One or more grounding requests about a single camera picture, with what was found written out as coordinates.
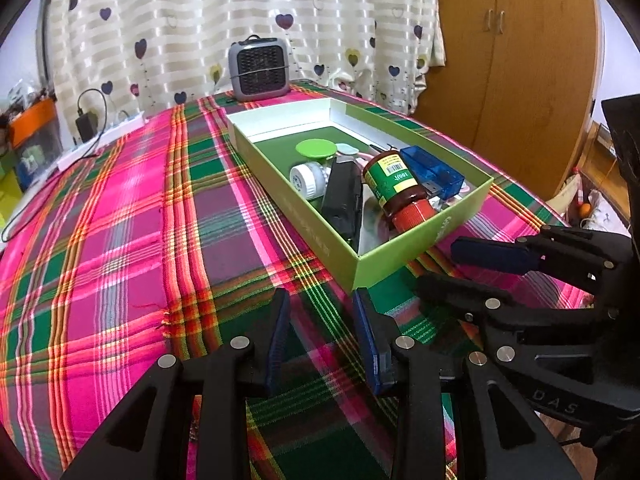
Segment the white striped curtain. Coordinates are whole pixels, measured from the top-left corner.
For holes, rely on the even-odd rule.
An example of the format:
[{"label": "white striped curtain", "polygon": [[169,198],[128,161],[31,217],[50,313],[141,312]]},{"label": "white striped curtain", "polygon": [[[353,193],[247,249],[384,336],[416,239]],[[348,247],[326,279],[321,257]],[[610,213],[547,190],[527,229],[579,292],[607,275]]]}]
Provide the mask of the white striped curtain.
[{"label": "white striped curtain", "polygon": [[[70,124],[91,87],[107,95],[109,122],[151,115],[229,90],[228,48],[251,34],[287,41],[292,79],[401,112],[445,60],[437,0],[52,0],[56,94]],[[102,110],[95,92],[82,102]]]}]

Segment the jar label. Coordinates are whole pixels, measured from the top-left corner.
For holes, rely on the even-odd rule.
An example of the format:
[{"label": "jar label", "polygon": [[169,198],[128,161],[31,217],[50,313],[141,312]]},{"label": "jar label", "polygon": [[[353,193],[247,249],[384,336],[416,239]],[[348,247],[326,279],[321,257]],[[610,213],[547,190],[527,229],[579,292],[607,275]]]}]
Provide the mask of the jar label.
[{"label": "jar label", "polygon": [[364,181],[371,188],[380,206],[408,187],[418,185],[400,155],[395,154],[377,161],[364,174]]}]

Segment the wardrobe door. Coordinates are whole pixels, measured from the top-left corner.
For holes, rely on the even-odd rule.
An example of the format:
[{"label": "wardrobe door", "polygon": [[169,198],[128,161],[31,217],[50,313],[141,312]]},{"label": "wardrobe door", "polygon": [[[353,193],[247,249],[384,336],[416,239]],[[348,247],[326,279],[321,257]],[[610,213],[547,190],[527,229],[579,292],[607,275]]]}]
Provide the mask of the wardrobe door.
[{"label": "wardrobe door", "polygon": [[431,67],[414,116],[471,147],[486,92],[495,0],[438,0],[446,66]]},{"label": "wardrobe door", "polygon": [[497,0],[496,26],[473,149],[548,200],[575,160],[590,113],[595,0]]}]

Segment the door handle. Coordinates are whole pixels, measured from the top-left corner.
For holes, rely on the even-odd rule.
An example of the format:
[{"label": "door handle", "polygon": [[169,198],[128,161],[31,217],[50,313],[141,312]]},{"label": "door handle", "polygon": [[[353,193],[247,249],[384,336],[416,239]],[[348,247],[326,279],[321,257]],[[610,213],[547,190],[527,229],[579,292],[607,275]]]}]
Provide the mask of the door handle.
[{"label": "door handle", "polygon": [[498,17],[498,34],[504,34],[504,11],[500,11],[500,15]]},{"label": "door handle", "polygon": [[494,10],[493,9],[489,9],[486,12],[486,24],[484,26],[484,31],[485,32],[491,32],[491,22],[494,19]]}]

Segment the white wall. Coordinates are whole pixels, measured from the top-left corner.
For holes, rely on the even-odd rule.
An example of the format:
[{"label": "white wall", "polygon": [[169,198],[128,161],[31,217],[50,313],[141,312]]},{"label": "white wall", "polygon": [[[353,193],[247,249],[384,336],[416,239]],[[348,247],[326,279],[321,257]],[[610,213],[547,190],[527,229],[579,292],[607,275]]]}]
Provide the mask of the white wall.
[{"label": "white wall", "polygon": [[640,93],[640,52],[607,0],[599,0],[604,25],[604,64],[593,120],[607,124],[602,101]]},{"label": "white wall", "polygon": [[[9,90],[20,80],[39,81],[36,54],[36,29],[40,0],[31,0],[0,46],[0,100],[4,102]],[[63,149],[74,145],[69,127],[58,106],[60,140]]]}]

